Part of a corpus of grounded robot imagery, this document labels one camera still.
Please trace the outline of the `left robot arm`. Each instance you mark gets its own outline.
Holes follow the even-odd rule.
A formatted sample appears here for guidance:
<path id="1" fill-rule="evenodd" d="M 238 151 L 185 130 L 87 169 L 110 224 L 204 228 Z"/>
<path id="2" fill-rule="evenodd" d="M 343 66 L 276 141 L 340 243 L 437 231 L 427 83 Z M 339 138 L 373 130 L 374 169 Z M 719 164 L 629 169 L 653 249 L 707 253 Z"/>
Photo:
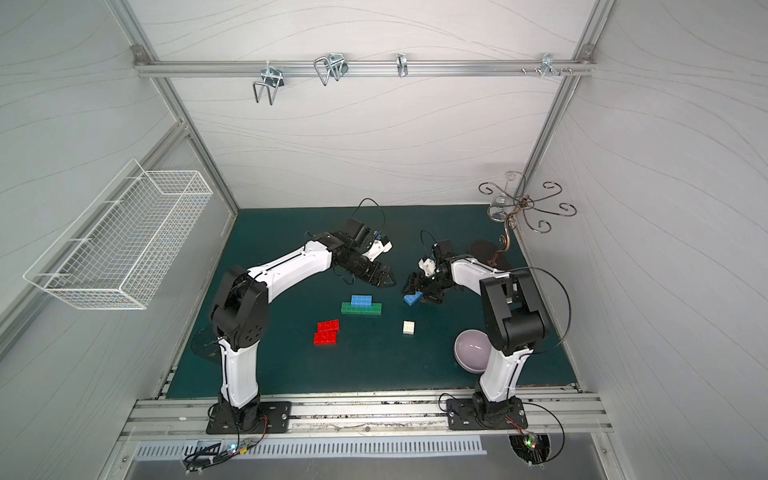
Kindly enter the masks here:
<path id="1" fill-rule="evenodd" d="M 343 230 L 314 235 L 276 260 L 227 271 L 210 314 L 222 370 L 216 417 L 228 417 L 245 430 L 259 420 L 258 346 L 267 332 L 270 304 L 279 295 L 335 267 L 374 287 L 393 287 L 392 269 L 378 260 L 391 249 L 386 235 L 352 217 Z"/>

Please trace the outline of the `red lego brick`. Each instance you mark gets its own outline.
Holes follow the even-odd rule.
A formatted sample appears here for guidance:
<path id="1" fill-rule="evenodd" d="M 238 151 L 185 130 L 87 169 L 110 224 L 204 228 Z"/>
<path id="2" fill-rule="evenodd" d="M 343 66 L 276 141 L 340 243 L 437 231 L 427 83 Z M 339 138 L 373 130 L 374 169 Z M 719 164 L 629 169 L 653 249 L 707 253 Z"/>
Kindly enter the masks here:
<path id="1" fill-rule="evenodd" d="M 338 333 L 336 331 L 318 332 L 314 334 L 315 346 L 328 346 L 337 344 Z"/>
<path id="2" fill-rule="evenodd" d="M 338 332 L 340 330 L 340 322 L 338 319 L 323 321 L 317 324 L 318 333 Z"/>

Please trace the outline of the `small blue lego brick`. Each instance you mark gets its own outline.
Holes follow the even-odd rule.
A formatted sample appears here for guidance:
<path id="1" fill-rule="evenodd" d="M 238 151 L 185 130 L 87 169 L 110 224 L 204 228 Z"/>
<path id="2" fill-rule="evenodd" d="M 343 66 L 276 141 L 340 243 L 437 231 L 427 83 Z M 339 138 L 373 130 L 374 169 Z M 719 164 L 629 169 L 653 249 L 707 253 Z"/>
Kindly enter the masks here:
<path id="1" fill-rule="evenodd" d="M 416 303 L 418 303 L 421 300 L 421 298 L 422 298 L 422 293 L 421 292 L 416 292 L 416 293 L 413 293 L 413 294 L 405 294 L 403 296 L 403 300 L 404 300 L 404 302 L 408 306 L 415 305 Z"/>

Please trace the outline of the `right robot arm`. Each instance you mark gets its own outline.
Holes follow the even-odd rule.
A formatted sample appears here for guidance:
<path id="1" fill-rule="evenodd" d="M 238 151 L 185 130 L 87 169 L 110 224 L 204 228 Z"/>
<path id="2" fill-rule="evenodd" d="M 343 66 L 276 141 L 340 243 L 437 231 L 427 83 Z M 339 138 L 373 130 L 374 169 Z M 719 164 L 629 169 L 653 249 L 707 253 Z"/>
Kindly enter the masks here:
<path id="1" fill-rule="evenodd" d="M 473 242 L 465 254 L 449 241 L 432 246 L 432 255 L 419 261 L 403 287 L 405 295 L 420 295 L 440 304 L 444 293 L 462 287 L 480 297 L 485 333 L 491 352 L 469 404 L 454 401 L 449 409 L 472 411 L 471 424 L 480 428 L 528 426 L 517 384 L 525 362 L 549 334 L 538 290 L 529 269 L 514 269 L 504 251 L 487 240 Z"/>

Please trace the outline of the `large green lego brick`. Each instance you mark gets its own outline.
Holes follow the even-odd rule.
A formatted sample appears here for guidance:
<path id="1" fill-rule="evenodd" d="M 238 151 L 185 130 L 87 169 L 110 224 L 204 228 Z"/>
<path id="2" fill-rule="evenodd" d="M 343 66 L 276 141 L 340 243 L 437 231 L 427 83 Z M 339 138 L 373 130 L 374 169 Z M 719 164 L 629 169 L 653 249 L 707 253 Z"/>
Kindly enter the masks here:
<path id="1" fill-rule="evenodd" d="M 350 302 L 343 302 L 341 304 L 342 315 L 381 316 L 382 310 L 383 307 L 381 303 L 371 303 L 366 306 L 353 305 Z"/>

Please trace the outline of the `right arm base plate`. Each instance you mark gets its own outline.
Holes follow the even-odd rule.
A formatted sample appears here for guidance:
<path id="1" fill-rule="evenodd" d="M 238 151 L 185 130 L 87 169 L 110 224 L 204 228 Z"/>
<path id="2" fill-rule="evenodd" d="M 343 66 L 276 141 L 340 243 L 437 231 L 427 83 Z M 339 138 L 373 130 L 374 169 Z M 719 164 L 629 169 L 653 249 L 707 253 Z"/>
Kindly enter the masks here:
<path id="1" fill-rule="evenodd" d="M 446 402 L 450 430 L 525 430 L 528 428 L 523 402 L 517 397 L 488 402 L 481 396 L 449 399 Z"/>

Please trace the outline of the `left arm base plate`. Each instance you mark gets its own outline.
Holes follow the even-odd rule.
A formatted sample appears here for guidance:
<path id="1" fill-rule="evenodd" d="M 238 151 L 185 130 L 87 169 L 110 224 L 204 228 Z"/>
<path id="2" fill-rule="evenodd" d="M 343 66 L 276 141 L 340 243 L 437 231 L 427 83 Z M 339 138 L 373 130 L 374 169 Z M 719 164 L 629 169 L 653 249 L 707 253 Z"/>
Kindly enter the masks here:
<path id="1" fill-rule="evenodd" d="M 225 400 L 208 410 L 208 435 L 283 434 L 288 431 L 292 404 L 290 402 L 260 402 L 234 408 Z"/>

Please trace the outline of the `long blue lego brick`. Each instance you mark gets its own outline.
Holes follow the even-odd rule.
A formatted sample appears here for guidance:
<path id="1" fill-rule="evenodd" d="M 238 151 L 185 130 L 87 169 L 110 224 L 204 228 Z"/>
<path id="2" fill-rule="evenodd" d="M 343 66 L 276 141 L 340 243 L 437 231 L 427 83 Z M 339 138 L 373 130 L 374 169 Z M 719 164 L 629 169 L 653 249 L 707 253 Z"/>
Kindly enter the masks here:
<path id="1" fill-rule="evenodd" d="M 373 305 L 371 295 L 352 295 L 350 305 L 354 308 L 370 308 Z"/>

